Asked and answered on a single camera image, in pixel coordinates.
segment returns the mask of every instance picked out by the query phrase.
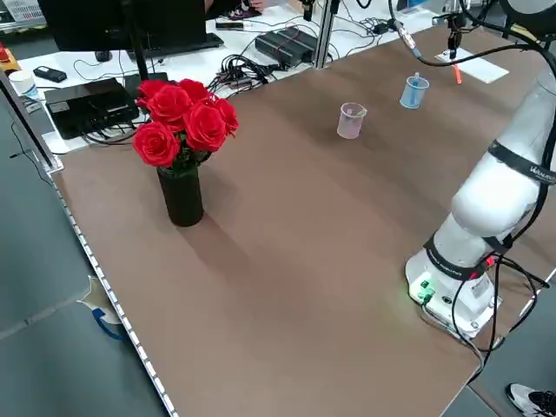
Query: white desk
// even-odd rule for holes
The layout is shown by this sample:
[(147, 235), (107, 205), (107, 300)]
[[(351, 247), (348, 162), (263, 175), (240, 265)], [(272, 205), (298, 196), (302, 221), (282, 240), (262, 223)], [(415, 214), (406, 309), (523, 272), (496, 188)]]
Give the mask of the white desk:
[[(356, 21), (360, 21), (366, 17), (378, 17), (382, 19), (389, 18), (386, 0), (374, 0), (371, 6), (366, 10), (361, 9), (355, 0), (345, 0), (345, 2), (351, 15)], [(340, 7), (338, 16), (348, 18), (348, 14), (343, 5)], [(415, 33), (420, 30), (430, 28), (433, 16), (435, 16), (433, 12), (417, 8), (410, 14), (399, 15), (399, 19), (405, 24), (406, 28), (411, 33)], [(284, 24), (284, 22), (294, 17), (297, 18)], [(271, 7), (264, 10), (263, 15), (261, 17), (254, 18), (251, 26), (246, 28), (246, 31), (243, 32), (216, 30), (215, 21), (209, 21), (207, 22), (207, 32), (214, 32), (221, 37), (224, 41), (224, 45), (222, 47), (210, 50), (201, 50), (188, 54), (168, 56), (162, 64), (156, 65), (156, 70), (166, 72), (171, 80), (191, 78), (207, 84), (215, 77), (215, 73), (220, 69), (222, 59), (230, 54), (241, 53), (244, 48), (251, 41), (253, 41), (257, 35), (259, 35), (257, 31), (265, 32), (268, 30), (278, 30), (285, 26), (299, 24), (308, 26), (318, 33), (319, 25), (317, 23), (320, 23), (321, 21), (321, 8), (316, 7), (313, 21), (313, 23), (305, 22), (299, 13), (288, 5)], [(312, 33), (308, 28), (300, 27), (300, 29), (306, 31), (307, 33)], [(352, 30), (362, 34), (363, 36), (365, 35), (364, 29), (353, 23), (340, 19), (334, 20), (334, 29)], [(381, 43), (390, 42), (397, 39), (397, 37), (398, 35), (396, 33), (387, 33), (382, 37)], [(333, 32), (331, 37), (331, 44), (337, 49), (341, 57), (345, 56), (346, 53), (352, 48), (367, 45), (370, 41), (370, 38), (364, 39), (353, 33), (344, 31)], [(373, 47), (376, 44), (377, 42), (374, 42), (366, 48)], [(359, 52), (366, 48), (362, 48), (352, 53)], [(336, 50), (332, 46), (330, 48), (330, 53), (334, 59), (338, 59)], [(274, 62), (268, 56), (258, 52), (253, 45), (248, 48), (244, 55), (258, 63), (267, 64)], [(128, 54), (121, 51), (114, 51), (112, 59), (101, 65), (90, 67), (84, 63), (76, 63), (76, 67), (82, 76), (89, 79), (95, 79), (105, 73), (110, 73), (111, 76), (115, 76), (116, 79), (122, 80), (121, 76), (118, 78), (118, 75), (122, 73), (118, 57), (121, 59), (124, 71), (136, 69), (136, 64), (129, 59)], [(82, 59), (91, 64), (97, 63), (95, 55), (92, 52), (57, 52), (55, 54), (25, 59), (20, 61), (19, 64), (24, 70), (33, 70), (41, 65), (54, 69), (60, 69), (68, 75), (68, 78), (65, 81), (62, 83), (51, 83), (43, 79), (37, 79), (37, 85), (40, 87), (68, 87), (87, 82), (74, 70), (74, 62), (77, 59)], [(277, 78), (292, 76), (293, 74), (306, 70), (307, 68), (310, 68), (310, 65), (302, 64), (296, 69), (291, 69), (287, 72), (276, 72), (275, 76)], [(411, 75), (414, 71), (412, 68), (407, 68), (407, 73)], [(228, 96), (230, 92), (231, 91), (229, 89), (222, 89), (218, 94), (221, 96)], [(63, 140), (57, 132), (51, 132), (44, 135), (44, 140), (49, 145), (52, 152), (56, 153), (67, 153), (72, 150), (82, 148), (83, 146), (87, 146), (87, 143), (81, 138)]]

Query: white label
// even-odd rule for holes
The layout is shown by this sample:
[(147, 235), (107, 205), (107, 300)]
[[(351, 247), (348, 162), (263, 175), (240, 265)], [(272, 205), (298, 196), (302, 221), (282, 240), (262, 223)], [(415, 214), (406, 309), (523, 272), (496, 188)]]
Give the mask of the white label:
[(471, 292), (473, 293), (473, 297), (475, 298), (480, 298), (487, 290), (488, 278), (486, 278), (484, 275), (482, 278), (479, 279), (479, 282), (471, 287)]

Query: white shoe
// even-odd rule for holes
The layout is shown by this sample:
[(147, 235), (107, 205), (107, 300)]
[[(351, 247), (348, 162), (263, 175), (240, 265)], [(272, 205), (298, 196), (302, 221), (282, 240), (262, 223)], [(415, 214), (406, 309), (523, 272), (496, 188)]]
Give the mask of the white shoe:
[(525, 417), (556, 417), (556, 394), (551, 391), (535, 391), (520, 384), (506, 387), (510, 401)]

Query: orange marker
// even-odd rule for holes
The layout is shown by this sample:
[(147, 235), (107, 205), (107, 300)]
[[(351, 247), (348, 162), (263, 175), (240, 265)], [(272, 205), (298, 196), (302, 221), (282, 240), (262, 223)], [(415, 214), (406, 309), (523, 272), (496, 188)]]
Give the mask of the orange marker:
[(457, 82), (457, 84), (463, 83), (463, 81), (461, 80), (460, 67), (458, 67), (458, 65), (455, 64), (455, 65), (453, 65), (453, 70), (455, 71), (455, 81)]

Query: white cup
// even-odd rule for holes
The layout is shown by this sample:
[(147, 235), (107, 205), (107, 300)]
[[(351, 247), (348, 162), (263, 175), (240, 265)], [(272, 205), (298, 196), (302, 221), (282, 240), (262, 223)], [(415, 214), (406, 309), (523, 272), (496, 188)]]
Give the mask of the white cup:
[(12, 72), (10, 74), (10, 81), (18, 95), (27, 96), (29, 98), (38, 97), (35, 79), (29, 71), (21, 70)]

